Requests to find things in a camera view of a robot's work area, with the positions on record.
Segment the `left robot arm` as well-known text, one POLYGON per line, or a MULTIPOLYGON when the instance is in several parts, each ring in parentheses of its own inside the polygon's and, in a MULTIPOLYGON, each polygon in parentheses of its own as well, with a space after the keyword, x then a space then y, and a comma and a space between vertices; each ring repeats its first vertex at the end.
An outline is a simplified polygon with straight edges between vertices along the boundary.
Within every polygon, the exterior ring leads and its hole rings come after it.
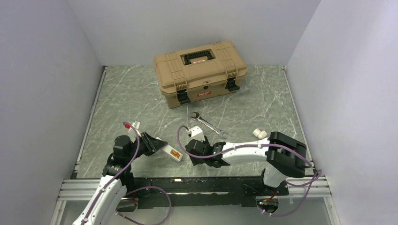
POLYGON ((151 156, 168 143, 146 132, 141 134, 137 134, 135 130, 132 132, 136 136, 134 141, 128 135, 115 138, 113 152, 107 159, 99 185, 82 213, 72 224, 106 225, 114 212, 119 213, 117 206, 124 197, 146 189, 157 189, 166 194, 159 187, 135 185, 131 164, 139 156, 151 156))

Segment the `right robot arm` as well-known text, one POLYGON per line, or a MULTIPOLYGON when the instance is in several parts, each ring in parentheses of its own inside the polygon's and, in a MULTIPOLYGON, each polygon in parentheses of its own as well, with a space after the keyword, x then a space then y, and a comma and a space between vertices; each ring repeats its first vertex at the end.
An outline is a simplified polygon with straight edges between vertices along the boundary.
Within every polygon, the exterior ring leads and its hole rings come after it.
POLYGON ((306 145, 281 132, 253 142, 217 142, 211 145, 192 137, 183 147, 193 165, 206 164, 215 168, 245 162, 267 162, 261 173, 259 190, 269 195, 287 178, 303 178, 312 163, 306 157, 306 145))

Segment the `white pipe elbow fitting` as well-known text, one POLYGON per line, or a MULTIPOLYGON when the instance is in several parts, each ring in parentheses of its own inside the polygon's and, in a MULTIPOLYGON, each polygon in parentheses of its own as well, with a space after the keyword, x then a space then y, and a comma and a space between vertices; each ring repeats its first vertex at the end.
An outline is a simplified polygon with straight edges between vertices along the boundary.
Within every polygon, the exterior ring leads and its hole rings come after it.
POLYGON ((264 138, 266 138, 267 137, 267 132, 265 131, 265 130, 260 130, 260 129, 255 129, 253 132, 252 132, 252 134, 256 137, 256 138, 258 138, 258 139, 264 139, 264 138))

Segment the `orange battery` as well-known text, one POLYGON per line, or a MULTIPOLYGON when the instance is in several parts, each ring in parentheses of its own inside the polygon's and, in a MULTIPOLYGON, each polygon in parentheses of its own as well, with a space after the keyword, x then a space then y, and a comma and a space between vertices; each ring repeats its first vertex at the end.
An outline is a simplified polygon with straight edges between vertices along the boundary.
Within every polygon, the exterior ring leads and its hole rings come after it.
POLYGON ((171 154, 173 157, 177 158, 177 159, 180 159, 180 158, 181 158, 181 154, 180 154, 179 152, 177 152, 177 151, 172 150, 172 151, 170 152, 170 154, 171 154))

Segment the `white air conditioner remote control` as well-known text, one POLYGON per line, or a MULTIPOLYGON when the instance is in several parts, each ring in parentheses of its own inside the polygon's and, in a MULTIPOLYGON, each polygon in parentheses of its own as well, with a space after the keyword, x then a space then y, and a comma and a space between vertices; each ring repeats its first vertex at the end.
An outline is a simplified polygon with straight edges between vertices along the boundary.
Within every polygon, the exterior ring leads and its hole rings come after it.
POLYGON ((163 152, 167 153, 170 157, 172 157, 175 161, 180 162, 183 155, 177 151, 175 148, 173 148, 170 145, 166 145, 161 149, 163 152))

